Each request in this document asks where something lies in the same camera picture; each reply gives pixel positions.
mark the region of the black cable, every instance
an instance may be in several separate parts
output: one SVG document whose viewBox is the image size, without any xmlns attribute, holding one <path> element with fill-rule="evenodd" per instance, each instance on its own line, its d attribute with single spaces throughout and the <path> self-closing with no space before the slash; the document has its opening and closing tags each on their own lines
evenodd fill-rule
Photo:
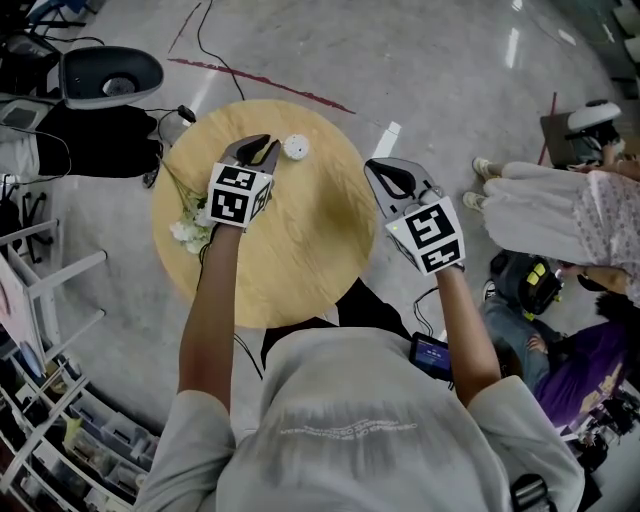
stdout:
<svg viewBox="0 0 640 512">
<path fill-rule="evenodd" d="M 256 372 L 258 373 L 258 377 L 260 377 L 260 380 L 263 380 L 262 377 L 262 372 L 260 371 L 260 368 L 258 368 L 258 364 L 256 363 L 256 360 L 253 358 L 253 355 L 251 354 L 251 350 L 249 350 L 249 347 L 247 347 L 247 344 L 244 342 L 244 340 L 238 336 L 237 334 L 233 335 L 233 339 L 236 341 L 236 343 L 238 345 L 240 345 L 244 351 L 247 353 L 247 355 L 249 356 L 249 359 L 251 359 L 251 362 L 253 363 L 253 367 L 256 369 Z"/>
<path fill-rule="evenodd" d="M 420 297 L 418 297 L 416 300 L 413 301 L 413 314 L 416 317 L 416 320 L 418 320 L 418 323 L 420 324 L 420 328 L 422 329 L 422 327 L 424 326 L 427 329 L 427 332 L 425 333 L 427 336 L 433 336 L 433 327 L 431 327 L 431 324 L 424 317 L 424 315 L 422 314 L 422 311 L 420 311 L 420 301 L 424 299 L 427 295 L 430 295 L 431 293 L 435 292 L 437 289 L 438 287 L 434 286 L 433 288 L 431 288 L 430 290 L 427 290 L 422 295 L 420 295 Z"/>
<path fill-rule="evenodd" d="M 97 37 L 91 37 L 91 36 L 85 36 L 85 37 L 74 37 L 72 39 L 61 39 L 59 37 L 53 37 L 53 36 L 40 36 L 42 39 L 47 39 L 49 41 L 60 41 L 62 43 L 75 43 L 76 41 L 95 41 L 96 43 L 100 43 L 102 46 L 106 46 L 104 44 L 104 41 L 102 39 L 99 39 Z"/>
<path fill-rule="evenodd" d="M 218 231 L 219 227 L 220 223 L 213 225 L 213 227 L 211 228 L 211 236 L 209 237 L 209 241 L 202 246 L 202 249 L 200 249 L 200 253 L 198 254 L 198 260 L 200 260 L 200 276 L 198 277 L 198 286 L 196 286 L 196 290 L 200 287 L 200 279 L 202 279 L 202 270 L 204 269 L 204 258 L 207 255 L 209 247 L 211 247 L 213 237 L 216 234 L 216 231 Z"/>
<path fill-rule="evenodd" d="M 15 126 L 9 126 L 8 124 L 4 124 L 4 123 L 0 123 L 0 126 L 4 126 L 5 128 L 11 128 L 12 130 L 16 130 L 22 133 L 28 133 L 30 135 L 46 135 L 47 137 L 51 137 L 52 139 L 56 139 L 60 141 L 64 145 L 65 150 L 67 151 L 67 158 L 69 159 L 69 169 L 67 169 L 67 172 L 65 172 L 64 174 L 60 174 L 58 176 L 51 176 L 50 178 L 40 178 L 37 180 L 26 181 L 26 182 L 16 182 L 16 185 L 33 185 L 34 183 L 46 183 L 48 181 L 64 178 L 65 176 L 71 173 L 71 168 L 73 167 L 73 162 L 71 160 L 71 151 L 69 151 L 69 146 L 67 146 L 67 143 L 64 140 L 62 140 L 60 137 L 56 137 L 55 135 L 51 135 L 50 133 L 41 132 L 38 130 L 25 130 L 24 128 L 16 128 Z M 9 171 L 8 174 L 13 174 L 14 172 L 14 169 L 7 168 L 7 170 Z"/>
<path fill-rule="evenodd" d="M 198 27 L 198 32 L 196 33 L 196 36 L 197 36 L 197 39 L 198 39 L 198 46 L 200 47 L 200 50 L 202 50 L 203 53 L 206 53 L 207 55 L 210 55 L 211 57 L 214 57 L 214 58 L 218 59 L 220 62 L 222 62 L 224 67 L 229 70 L 229 73 L 231 74 L 231 78 L 233 78 L 233 82 L 236 84 L 236 88 L 238 89 L 238 92 L 240 93 L 240 97 L 244 101 L 245 100 L 244 92 L 242 92 L 242 88 L 240 87 L 240 84 L 238 83 L 238 80 L 236 79 L 236 75 L 233 72 L 233 70 L 222 59 L 222 57 L 220 57 L 219 55 L 216 55 L 215 53 L 211 53 L 210 51 L 205 50 L 203 48 L 203 46 L 202 46 L 202 41 L 200 40 L 200 32 L 202 30 L 202 26 L 204 25 L 204 20 L 207 19 L 207 16 L 209 15 L 209 11 L 211 10 L 212 7 L 213 7 L 213 0 L 209 0 L 209 7 L 207 7 L 207 10 L 205 11 L 204 16 L 202 17 L 202 21 L 200 22 L 200 26 Z"/>
<path fill-rule="evenodd" d="M 65 23 L 69 23 L 69 20 L 63 16 L 62 9 L 60 9 L 60 7 L 58 7 L 58 16 L 60 16 L 60 19 Z"/>
</svg>

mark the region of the concrete floor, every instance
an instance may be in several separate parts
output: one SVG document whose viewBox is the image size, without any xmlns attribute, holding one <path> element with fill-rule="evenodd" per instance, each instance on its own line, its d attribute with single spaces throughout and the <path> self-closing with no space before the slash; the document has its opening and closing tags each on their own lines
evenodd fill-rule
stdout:
<svg viewBox="0 0 640 512">
<path fill-rule="evenodd" d="M 201 5 L 169 52 L 197 0 L 108 0 L 82 35 L 155 55 L 165 83 L 144 108 L 184 103 L 196 115 L 239 100 L 227 73 L 171 61 L 219 64 L 198 49 Z M 497 161 L 537 161 L 538 119 L 553 92 L 558 110 L 594 98 L 615 99 L 595 54 L 545 0 L 217 0 L 202 33 L 205 48 L 235 68 L 343 105 L 347 113 L 281 88 L 240 78 L 247 98 L 278 98 L 316 110 L 369 157 L 391 122 L 402 128 L 392 155 L 422 164 L 454 199 L 465 231 L 467 278 L 480 301 L 488 262 L 498 248 L 481 217 L 462 206 L 463 191 L 479 189 L 470 168 L 482 155 Z M 574 35 L 572 46 L 558 29 Z M 185 127 L 171 116 L 165 137 Z M 107 263 L 65 287 L 60 316 L 71 328 L 89 308 L 107 316 L 71 351 L 84 372 L 124 409 L 161 428 L 177 384 L 177 358 L 188 304 L 173 286 L 151 236 L 151 192 L 138 179 L 67 177 L 52 186 L 62 221 L 55 260 L 70 262 L 102 248 Z M 433 285 L 420 278 L 381 233 L 365 281 L 418 324 L 412 304 Z M 595 323 L 592 294 L 569 283 L 552 306 L 551 325 L 573 332 Z M 443 329 L 437 294 L 423 301 L 436 333 Z M 255 354 L 263 331 L 238 329 Z M 238 349 L 232 423 L 242 435 L 257 425 L 261 384 Z"/>
</svg>

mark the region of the hand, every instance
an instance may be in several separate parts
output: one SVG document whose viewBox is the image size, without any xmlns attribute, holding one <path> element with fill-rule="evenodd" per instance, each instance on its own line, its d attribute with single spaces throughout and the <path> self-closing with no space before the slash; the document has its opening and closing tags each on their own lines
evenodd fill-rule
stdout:
<svg viewBox="0 0 640 512">
<path fill-rule="evenodd" d="M 538 352 L 542 352 L 543 354 L 549 353 L 549 350 L 547 349 L 547 344 L 538 335 L 534 335 L 534 336 L 531 336 L 531 338 L 529 338 L 529 341 L 527 341 L 527 349 L 537 350 Z"/>
<path fill-rule="evenodd" d="M 572 170 L 580 174 L 589 174 L 591 171 L 599 171 L 602 169 L 597 165 L 582 165 L 580 167 L 573 167 Z"/>
<path fill-rule="evenodd" d="M 586 267 L 583 267 L 582 265 L 571 265 L 568 267 L 562 267 L 562 275 L 563 276 L 579 276 L 581 274 L 584 274 L 586 271 Z"/>
</svg>

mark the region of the wooden tabletop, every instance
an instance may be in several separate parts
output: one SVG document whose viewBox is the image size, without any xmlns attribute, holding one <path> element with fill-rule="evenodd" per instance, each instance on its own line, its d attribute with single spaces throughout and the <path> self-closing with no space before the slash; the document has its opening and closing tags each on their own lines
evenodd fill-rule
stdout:
<svg viewBox="0 0 640 512">
<path fill-rule="evenodd" d="M 353 144 L 321 115 L 284 101 L 243 101 L 202 117 L 166 161 L 184 185 L 204 195 L 225 148 L 259 133 L 283 143 L 300 133 L 311 146 L 298 162 L 281 153 L 273 200 L 240 243 L 235 323 L 280 327 L 321 315 L 349 289 L 367 264 L 376 207 Z M 169 231 L 181 214 L 180 196 L 163 168 L 153 193 L 153 237 L 167 272 L 192 301 L 200 263 Z"/>
</svg>

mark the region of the white pants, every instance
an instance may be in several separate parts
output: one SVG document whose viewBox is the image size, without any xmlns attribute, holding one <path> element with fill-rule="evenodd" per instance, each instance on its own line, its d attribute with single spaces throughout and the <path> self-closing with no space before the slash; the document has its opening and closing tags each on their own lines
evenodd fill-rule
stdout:
<svg viewBox="0 0 640 512">
<path fill-rule="evenodd" d="M 509 163 L 502 178 L 484 186 L 487 231 L 504 249 L 588 264 L 573 216 L 574 203 L 585 186 L 586 174 Z"/>
</svg>

